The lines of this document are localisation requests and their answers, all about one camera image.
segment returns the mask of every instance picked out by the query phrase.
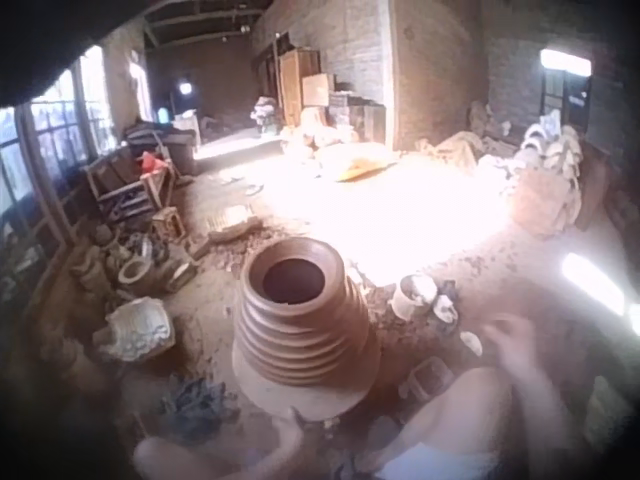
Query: brick wall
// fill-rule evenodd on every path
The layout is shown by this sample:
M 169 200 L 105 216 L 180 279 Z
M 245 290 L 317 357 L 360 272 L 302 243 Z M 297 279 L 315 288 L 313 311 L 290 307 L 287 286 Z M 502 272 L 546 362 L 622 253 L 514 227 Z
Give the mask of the brick wall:
M 543 68 L 540 50 L 561 45 L 594 60 L 587 139 L 611 154 L 623 168 L 638 152 L 636 95 L 624 81 L 616 58 L 619 32 L 603 30 L 602 12 L 568 2 L 538 0 L 505 6 L 483 2 L 485 45 L 489 61 L 489 102 L 499 121 L 527 126 L 538 121 Z
M 393 0 L 399 146 L 438 143 L 487 96 L 479 0 Z
M 154 104 L 163 104 L 185 77 L 198 92 L 198 108 L 232 127 L 251 123 L 249 114 L 258 99 L 251 68 L 251 41 L 229 37 L 160 48 L 147 55 Z
M 322 69 L 360 96 L 384 103 L 378 0 L 275 0 L 253 29 L 253 53 L 289 33 L 296 47 L 320 51 Z
M 122 131 L 135 123 L 139 115 L 136 87 L 129 63 L 133 51 L 144 65 L 144 33 L 140 20 L 134 20 L 117 28 L 102 41 L 107 93 L 111 105 L 111 115 L 116 134 L 122 138 Z

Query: pottery wheel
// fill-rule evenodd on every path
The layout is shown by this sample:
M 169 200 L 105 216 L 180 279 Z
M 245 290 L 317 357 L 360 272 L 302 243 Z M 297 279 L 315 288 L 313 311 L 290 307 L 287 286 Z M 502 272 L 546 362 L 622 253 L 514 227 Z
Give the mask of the pottery wheel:
M 380 344 L 370 328 L 367 343 L 349 366 L 348 375 L 314 387 L 293 387 L 267 380 L 251 368 L 235 342 L 232 359 L 240 388 L 258 408 L 283 417 L 289 407 L 294 407 L 305 420 L 320 422 L 348 412 L 367 396 L 378 375 Z

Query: dirt floor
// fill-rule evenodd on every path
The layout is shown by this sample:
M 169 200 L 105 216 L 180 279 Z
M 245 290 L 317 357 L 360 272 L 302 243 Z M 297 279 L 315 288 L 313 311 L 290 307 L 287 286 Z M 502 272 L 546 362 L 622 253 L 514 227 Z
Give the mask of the dirt floor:
M 200 163 L 203 173 L 176 195 L 190 234 L 205 234 L 206 219 L 235 204 L 250 205 L 265 228 L 215 247 L 202 260 L 198 276 L 163 299 L 179 333 L 178 346 L 130 371 L 122 385 L 124 404 L 144 412 L 161 395 L 170 373 L 225 382 L 241 413 L 237 422 L 223 427 L 209 451 L 233 450 L 237 463 L 248 464 L 275 445 L 270 419 L 237 387 L 231 345 L 244 261 L 261 245 L 288 235 L 331 243 L 364 279 L 361 289 L 383 346 L 379 379 L 365 401 L 374 417 L 389 413 L 398 400 L 398 384 L 430 356 L 444 359 L 456 374 L 496 361 L 489 344 L 478 359 L 459 340 L 459 332 L 441 338 L 426 322 L 406 323 L 393 315 L 388 301 L 395 283 L 416 271 L 437 282 L 456 282 L 460 328 L 481 339 L 482 312 L 488 308 L 515 304 L 530 314 L 539 326 L 545 367 L 580 421 L 595 376 L 622 370 L 625 353 L 618 347 L 628 332 L 623 320 L 561 273 L 566 255 L 577 253 L 635 299 L 620 239 L 604 212 L 587 232 L 571 230 L 540 240 L 513 224 L 503 202 L 473 178 L 423 156 L 403 158 L 386 171 L 346 184 L 317 178 L 317 165 L 286 159 L 275 143 Z M 263 188 L 247 196 L 255 185 Z M 237 453 L 240 446 L 249 457 Z

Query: red object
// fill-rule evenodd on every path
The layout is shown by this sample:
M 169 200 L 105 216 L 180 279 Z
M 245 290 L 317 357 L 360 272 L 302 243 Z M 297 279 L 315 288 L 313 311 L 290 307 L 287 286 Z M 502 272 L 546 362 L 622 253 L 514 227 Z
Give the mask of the red object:
M 160 170 L 161 168 L 165 168 L 167 164 L 162 160 L 156 158 L 153 153 L 144 152 L 142 154 L 142 174 L 145 173 L 153 173 L 156 170 Z

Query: ribbed clay vessel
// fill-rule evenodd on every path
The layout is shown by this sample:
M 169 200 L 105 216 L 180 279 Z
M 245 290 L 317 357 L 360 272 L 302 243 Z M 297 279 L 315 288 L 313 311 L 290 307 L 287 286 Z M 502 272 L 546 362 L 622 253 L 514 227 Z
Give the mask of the ribbed clay vessel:
M 234 369 L 254 403 L 274 414 L 295 406 L 320 420 L 366 395 L 379 346 L 333 247 L 310 238 L 273 243 L 248 260 L 240 288 Z

